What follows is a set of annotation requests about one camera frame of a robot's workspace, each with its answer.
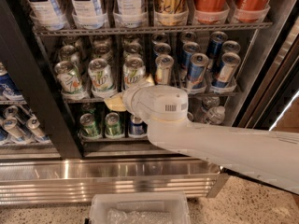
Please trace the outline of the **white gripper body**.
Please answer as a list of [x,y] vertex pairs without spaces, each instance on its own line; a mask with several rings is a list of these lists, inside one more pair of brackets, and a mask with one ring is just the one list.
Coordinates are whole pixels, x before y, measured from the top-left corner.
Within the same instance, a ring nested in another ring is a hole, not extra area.
[[126,110],[138,118],[149,118],[151,110],[146,105],[145,98],[148,98],[147,91],[154,87],[153,83],[141,79],[125,90],[122,94],[122,101]]

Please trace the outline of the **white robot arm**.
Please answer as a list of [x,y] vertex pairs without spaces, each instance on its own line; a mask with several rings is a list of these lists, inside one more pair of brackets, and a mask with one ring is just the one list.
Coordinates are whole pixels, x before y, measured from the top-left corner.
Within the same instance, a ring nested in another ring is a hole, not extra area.
[[299,193],[299,134],[188,120],[188,93],[143,77],[104,100],[148,125],[156,147],[217,164],[270,186]]

